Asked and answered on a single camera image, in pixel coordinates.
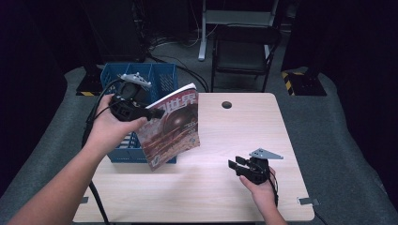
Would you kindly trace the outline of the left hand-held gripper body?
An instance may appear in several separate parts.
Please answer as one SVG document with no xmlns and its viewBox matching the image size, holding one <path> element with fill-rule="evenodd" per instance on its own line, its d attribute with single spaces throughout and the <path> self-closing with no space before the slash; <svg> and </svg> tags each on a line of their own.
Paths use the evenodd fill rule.
<svg viewBox="0 0 398 225">
<path fill-rule="evenodd" d="M 121 84 L 109 105 L 112 115 L 121 122 L 130 122 L 141 117 L 149 121 L 151 111 L 138 103 L 135 97 L 144 87 L 151 87 L 151 82 L 147 82 L 139 72 L 122 74 L 119 80 Z"/>
</svg>

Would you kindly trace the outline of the red cover magazine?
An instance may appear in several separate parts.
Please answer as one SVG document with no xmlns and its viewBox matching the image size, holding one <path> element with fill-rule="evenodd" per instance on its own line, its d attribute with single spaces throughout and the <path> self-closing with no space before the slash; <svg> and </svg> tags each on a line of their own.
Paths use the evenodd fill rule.
<svg viewBox="0 0 398 225">
<path fill-rule="evenodd" d="M 196 86 L 190 83 L 147 107 L 164 111 L 161 119 L 152 117 L 136 131 L 151 171 L 200 145 L 198 101 Z"/>
</svg>

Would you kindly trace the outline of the person's right hand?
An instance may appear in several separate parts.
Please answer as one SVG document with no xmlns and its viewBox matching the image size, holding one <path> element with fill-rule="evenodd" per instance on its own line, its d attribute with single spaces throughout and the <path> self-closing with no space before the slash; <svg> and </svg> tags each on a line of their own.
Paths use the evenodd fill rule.
<svg viewBox="0 0 398 225">
<path fill-rule="evenodd" d="M 265 211 L 268 213 L 271 210 L 277 209 L 274 193 L 274 190 L 276 189 L 276 181 L 273 175 L 271 175 L 266 182 L 259 185 L 251 182 L 243 175 L 239 177 L 239 180 L 242 185 L 251 192 L 253 201 L 261 212 Z"/>
</svg>

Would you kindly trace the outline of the black striped stand base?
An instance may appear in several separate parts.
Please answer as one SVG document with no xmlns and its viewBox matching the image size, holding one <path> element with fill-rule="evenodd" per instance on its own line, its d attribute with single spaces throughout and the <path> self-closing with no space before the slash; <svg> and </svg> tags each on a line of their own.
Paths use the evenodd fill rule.
<svg viewBox="0 0 398 225">
<path fill-rule="evenodd" d="M 290 96 L 324 97 L 327 94 L 317 76 L 293 71 L 283 71 L 282 76 Z"/>
<path fill-rule="evenodd" d="M 76 88 L 77 96 L 93 97 L 98 96 L 102 91 L 100 75 L 102 69 L 97 65 L 84 67 L 85 75 Z"/>
</svg>

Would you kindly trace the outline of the person's left hand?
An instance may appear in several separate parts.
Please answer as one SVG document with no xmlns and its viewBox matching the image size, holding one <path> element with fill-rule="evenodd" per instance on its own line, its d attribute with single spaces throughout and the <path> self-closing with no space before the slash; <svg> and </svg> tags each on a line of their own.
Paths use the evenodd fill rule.
<svg viewBox="0 0 398 225">
<path fill-rule="evenodd" d="M 84 145 L 85 148 L 94 149 L 104 155 L 121 144 L 129 133 L 136 131 L 147 122 L 145 117 L 130 122 L 119 121 L 109 109 L 111 99 L 112 95 L 106 95 L 99 102 L 92 130 Z"/>
</svg>

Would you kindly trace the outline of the black folding chair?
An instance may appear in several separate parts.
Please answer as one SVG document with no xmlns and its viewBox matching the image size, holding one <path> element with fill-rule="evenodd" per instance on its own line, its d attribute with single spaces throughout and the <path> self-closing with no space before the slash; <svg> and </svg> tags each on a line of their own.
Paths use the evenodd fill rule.
<svg viewBox="0 0 398 225">
<path fill-rule="evenodd" d="M 264 77 L 267 86 L 274 53 L 282 40 L 278 28 L 264 25 L 230 23 L 217 27 L 212 48 L 210 91 L 215 88 L 216 73 Z"/>
</svg>

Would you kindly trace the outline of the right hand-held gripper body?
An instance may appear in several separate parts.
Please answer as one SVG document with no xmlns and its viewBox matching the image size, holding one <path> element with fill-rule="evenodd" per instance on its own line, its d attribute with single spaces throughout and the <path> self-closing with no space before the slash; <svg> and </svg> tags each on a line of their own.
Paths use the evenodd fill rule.
<svg viewBox="0 0 398 225">
<path fill-rule="evenodd" d="M 270 178 L 270 159 L 283 159 L 283 156 L 258 148 L 249 154 L 247 165 L 237 164 L 237 176 L 245 176 L 256 185 L 266 182 Z"/>
</svg>

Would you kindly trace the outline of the black cabinet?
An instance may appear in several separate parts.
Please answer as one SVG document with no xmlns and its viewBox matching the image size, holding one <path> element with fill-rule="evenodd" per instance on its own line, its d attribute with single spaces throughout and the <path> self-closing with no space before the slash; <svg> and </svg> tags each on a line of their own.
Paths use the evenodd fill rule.
<svg viewBox="0 0 398 225">
<path fill-rule="evenodd" d="M 103 62 L 144 62 L 133 0 L 82 0 Z"/>
</svg>

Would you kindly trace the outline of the white metal desk frame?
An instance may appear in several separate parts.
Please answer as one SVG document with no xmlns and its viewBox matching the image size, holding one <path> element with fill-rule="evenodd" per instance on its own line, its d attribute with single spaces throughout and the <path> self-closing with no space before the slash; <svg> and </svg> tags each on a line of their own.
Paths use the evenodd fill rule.
<svg viewBox="0 0 398 225">
<path fill-rule="evenodd" d="M 276 17 L 279 0 L 271 0 L 270 11 L 244 11 L 207 9 L 207 0 L 202 0 L 202 28 L 198 60 L 206 59 L 208 24 L 243 23 L 252 25 L 272 25 Z"/>
</svg>

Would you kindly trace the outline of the blue plastic file rack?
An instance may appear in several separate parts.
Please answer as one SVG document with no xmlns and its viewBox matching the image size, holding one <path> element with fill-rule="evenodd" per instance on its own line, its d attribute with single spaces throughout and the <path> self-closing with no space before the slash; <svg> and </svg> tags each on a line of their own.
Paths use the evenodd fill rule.
<svg viewBox="0 0 398 225">
<path fill-rule="evenodd" d="M 176 65 L 167 63 L 108 63 L 100 74 L 102 87 L 117 80 L 124 74 L 138 73 L 152 84 L 138 92 L 136 99 L 145 106 L 171 94 L 178 89 Z M 113 163 L 146 163 L 145 154 L 137 135 L 132 132 L 111 153 L 108 158 Z"/>
</svg>

